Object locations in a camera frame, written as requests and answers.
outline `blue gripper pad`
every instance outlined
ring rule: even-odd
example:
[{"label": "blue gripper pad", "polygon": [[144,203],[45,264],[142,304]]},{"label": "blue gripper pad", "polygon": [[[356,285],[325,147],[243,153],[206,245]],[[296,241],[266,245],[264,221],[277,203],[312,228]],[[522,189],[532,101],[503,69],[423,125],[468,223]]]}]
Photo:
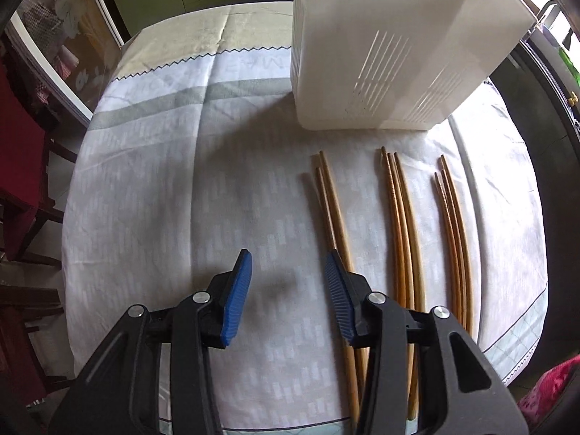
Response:
[{"label": "blue gripper pad", "polygon": [[330,291],[330,298],[340,333],[349,344],[352,344],[356,334],[355,310],[353,309],[349,293],[340,275],[340,265],[333,254],[329,253],[326,265],[324,266],[324,276]]},{"label": "blue gripper pad", "polygon": [[234,283],[223,309],[223,326],[221,327],[221,342],[228,346],[238,333],[242,310],[248,294],[252,278],[252,254],[242,250],[232,273],[235,273]]}]

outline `tablecloth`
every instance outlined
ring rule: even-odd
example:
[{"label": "tablecloth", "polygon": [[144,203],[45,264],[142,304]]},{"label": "tablecloth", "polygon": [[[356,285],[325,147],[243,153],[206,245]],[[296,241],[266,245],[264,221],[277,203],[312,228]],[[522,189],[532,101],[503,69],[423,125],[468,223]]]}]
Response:
[{"label": "tablecloth", "polygon": [[[130,305],[174,306],[247,248],[253,278],[239,333],[211,352],[222,425],[347,430],[313,156],[330,159],[357,272],[392,295],[384,145],[399,152],[409,183],[428,308],[450,301],[433,184],[447,157],[468,233],[474,337],[509,383],[540,337],[547,269],[533,167],[500,94],[487,80],[428,132],[306,131],[289,82],[291,14],[291,3],[207,9],[146,28],[125,48],[65,211],[75,370]],[[167,356],[159,396],[169,421]]]}]

